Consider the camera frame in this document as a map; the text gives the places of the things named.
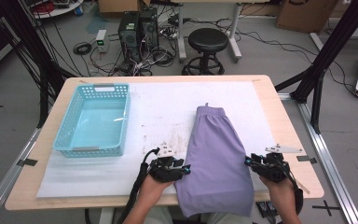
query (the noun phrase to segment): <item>purple fabric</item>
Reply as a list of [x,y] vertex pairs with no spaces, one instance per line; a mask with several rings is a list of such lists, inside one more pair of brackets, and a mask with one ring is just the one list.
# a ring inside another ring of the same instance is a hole
[[199,106],[188,144],[191,174],[175,182],[185,217],[226,212],[249,217],[254,188],[245,149],[223,108]]

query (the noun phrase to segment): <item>hand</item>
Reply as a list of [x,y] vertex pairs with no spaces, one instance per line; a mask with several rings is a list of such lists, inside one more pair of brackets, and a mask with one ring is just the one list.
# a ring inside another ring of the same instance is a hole
[[158,202],[162,191],[172,183],[173,182],[161,183],[153,179],[151,175],[147,175],[139,190],[138,200],[123,224],[144,223],[147,213]]
[[272,182],[264,176],[260,180],[267,186],[269,197],[280,214],[283,223],[301,223],[296,213],[295,190],[292,182],[285,178],[279,183]]

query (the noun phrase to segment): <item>basket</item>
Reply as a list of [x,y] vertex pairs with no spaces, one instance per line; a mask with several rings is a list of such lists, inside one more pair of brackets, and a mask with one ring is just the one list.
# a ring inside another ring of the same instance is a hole
[[78,85],[53,148],[68,158],[122,156],[129,112],[129,84]]

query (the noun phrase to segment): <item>gray floor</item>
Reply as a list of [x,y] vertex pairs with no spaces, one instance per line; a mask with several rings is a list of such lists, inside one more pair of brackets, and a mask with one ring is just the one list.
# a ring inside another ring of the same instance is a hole
[[[105,26],[109,34],[115,34],[119,20],[98,23],[93,11],[88,12],[86,10],[86,13],[81,17],[68,13],[56,18],[55,22],[65,45],[72,52],[75,44],[83,41],[88,42],[95,36],[95,34],[90,34],[92,28],[97,30],[100,26]],[[317,52],[307,34],[276,29],[274,22],[275,20],[272,18],[245,18],[240,20],[239,29],[244,33],[258,32],[265,40],[278,40],[281,43],[296,44],[312,52]],[[62,47],[62,42],[58,38],[51,20],[43,23],[50,39],[62,53],[64,59],[69,62],[69,57]],[[204,26],[187,25],[185,35]],[[322,40],[327,37],[327,34],[321,34]],[[228,75],[265,74],[270,76],[274,84],[279,84],[310,66],[310,62],[302,53],[285,51],[279,46],[267,45],[245,35],[241,37],[238,44],[242,52],[242,59],[238,63],[234,63],[230,49],[218,54],[218,58],[225,66]],[[118,42],[112,42],[109,52],[102,57],[99,63],[114,62],[118,51]],[[187,49],[188,58],[195,55],[196,52],[190,48]],[[78,69],[86,75],[87,68],[82,59],[75,55],[72,55],[72,57]],[[337,62],[345,71],[346,82],[355,84],[358,77],[358,40],[349,41],[345,49],[338,55]],[[178,60],[175,60],[175,63],[168,68],[153,67],[152,69],[154,76],[180,75],[181,70],[182,65],[179,64]],[[342,81],[342,73],[335,64],[331,66],[331,70],[332,76]],[[282,92],[290,92],[295,88],[296,86],[291,86]],[[0,62],[0,181],[38,123],[38,102],[39,94],[36,85],[16,54],[9,53]],[[307,153],[310,157],[319,161],[296,105],[292,102],[285,102],[284,106]],[[358,98],[351,96],[328,73],[324,78],[320,127],[336,166],[358,209]],[[304,223],[345,223],[345,217],[340,210],[331,210],[331,215],[329,215],[326,209],[312,208],[313,205],[324,206],[324,201],[329,206],[339,207],[321,164],[317,162],[313,166],[324,186],[325,195],[321,199],[306,200],[304,209],[300,214],[301,219]],[[97,223],[99,213],[100,209],[91,209],[90,215],[93,223]],[[257,223],[268,223],[258,215],[256,209],[254,209],[253,215]],[[35,221],[41,223],[84,223],[83,210],[11,212],[4,207],[0,209],[0,223],[35,223]]]

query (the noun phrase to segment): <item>white mat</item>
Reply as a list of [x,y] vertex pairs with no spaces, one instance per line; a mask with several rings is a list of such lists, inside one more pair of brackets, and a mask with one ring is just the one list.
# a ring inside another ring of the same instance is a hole
[[[130,93],[124,155],[66,159],[52,150],[38,198],[129,195],[147,151],[166,143],[176,158],[186,157],[196,109],[205,103],[225,109],[247,155],[275,145],[252,82],[131,83]],[[265,189],[253,176],[255,189]]]

